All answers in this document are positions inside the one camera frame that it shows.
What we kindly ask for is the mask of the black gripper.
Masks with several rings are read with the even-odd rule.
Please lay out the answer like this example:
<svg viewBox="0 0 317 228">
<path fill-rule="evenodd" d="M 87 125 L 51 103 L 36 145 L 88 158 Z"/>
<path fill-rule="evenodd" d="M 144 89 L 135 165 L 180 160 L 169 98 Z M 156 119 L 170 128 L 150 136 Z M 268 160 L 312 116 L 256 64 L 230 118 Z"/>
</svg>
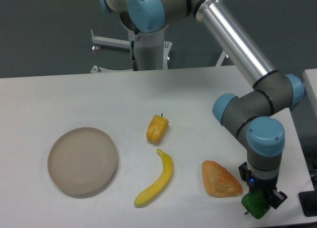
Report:
<svg viewBox="0 0 317 228">
<path fill-rule="evenodd" d="M 262 171 L 244 162 L 238 168 L 241 179 L 247 184 L 249 192 L 260 189 L 265 193 L 266 207 L 277 209 L 288 197 L 278 191 L 278 168 Z"/>
</svg>

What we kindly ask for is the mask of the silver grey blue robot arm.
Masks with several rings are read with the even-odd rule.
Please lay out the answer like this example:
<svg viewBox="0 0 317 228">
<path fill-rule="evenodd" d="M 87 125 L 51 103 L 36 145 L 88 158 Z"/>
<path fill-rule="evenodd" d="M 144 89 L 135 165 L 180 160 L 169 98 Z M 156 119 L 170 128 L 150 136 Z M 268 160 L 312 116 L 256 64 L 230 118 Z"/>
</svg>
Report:
<svg viewBox="0 0 317 228">
<path fill-rule="evenodd" d="M 130 30 L 132 69 L 163 69 L 163 42 L 154 43 L 167 25 L 193 15 L 203 23 L 250 83 L 253 91 L 243 97 L 220 96 L 212 112 L 246 148 L 247 161 L 239 167 L 249 192 L 245 207 L 252 204 L 278 208 L 287 196 L 276 184 L 285 146 L 283 125 L 272 116 L 304 96 L 301 80 L 275 70 L 236 22 L 223 0 L 99 0 L 105 13 L 117 12 Z"/>
</svg>

